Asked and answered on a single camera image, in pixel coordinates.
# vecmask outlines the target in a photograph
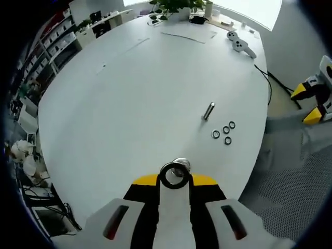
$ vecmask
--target potted plant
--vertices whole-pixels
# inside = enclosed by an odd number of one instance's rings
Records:
[[[203,0],[152,0],[150,4],[153,5],[150,12],[152,24],[160,20],[188,20],[192,10],[204,10],[205,6]]]

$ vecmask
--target black ring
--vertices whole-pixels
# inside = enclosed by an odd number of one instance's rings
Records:
[[[230,121],[229,128],[231,128],[231,129],[235,128],[235,123],[233,121]]]
[[[226,145],[230,145],[232,143],[232,139],[229,136],[225,137],[224,141],[225,141]]]
[[[179,182],[178,184],[171,184],[166,179],[166,172],[170,169],[178,169],[178,170],[182,171],[183,178],[182,178],[181,182]],[[164,167],[162,167],[162,169],[159,173],[159,177],[165,187],[170,188],[170,189],[179,189],[179,188],[184,187],[187,184],[187,182],[189,181],[189,178],[190,178],[190,174],[189,174],[189,171],[187,170],[187,168],[183,164],[178,163],[178,162],[171,162],[171,163],[164,165]]]
[[[229,129],[228,126],[224,126],[224,127],[223,127],[223,132],[224,132],[225,134],[228,134],[229,131],[230,131],[230,129]]]

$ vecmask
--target green plant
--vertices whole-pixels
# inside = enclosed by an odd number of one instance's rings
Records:
[[[152,14],[150,15],[152,24],[159,20],[167,20],[170,15],[178,13],[179,9],[190,8],[197,12],[198,9],[204,10],[205,6],[203,0],[152,0],[150,4],[153,5],[150,12]]]

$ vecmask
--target yellow robot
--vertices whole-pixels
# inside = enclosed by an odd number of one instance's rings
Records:
[[[332,60],[328,56],[323,56],[320,72],[299,84],[291,99],[303,100],[314,96],[317,107],[304,118],[303,123],[314,125],[321,121],[332,120]]]

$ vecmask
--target yellow robot part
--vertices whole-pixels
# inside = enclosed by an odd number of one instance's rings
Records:
[[[316,107],[304,118],[303,123],[305,123],[306,125],[315,125],[316,123],[319,123],[321,121],[322,117],[323,115]]]

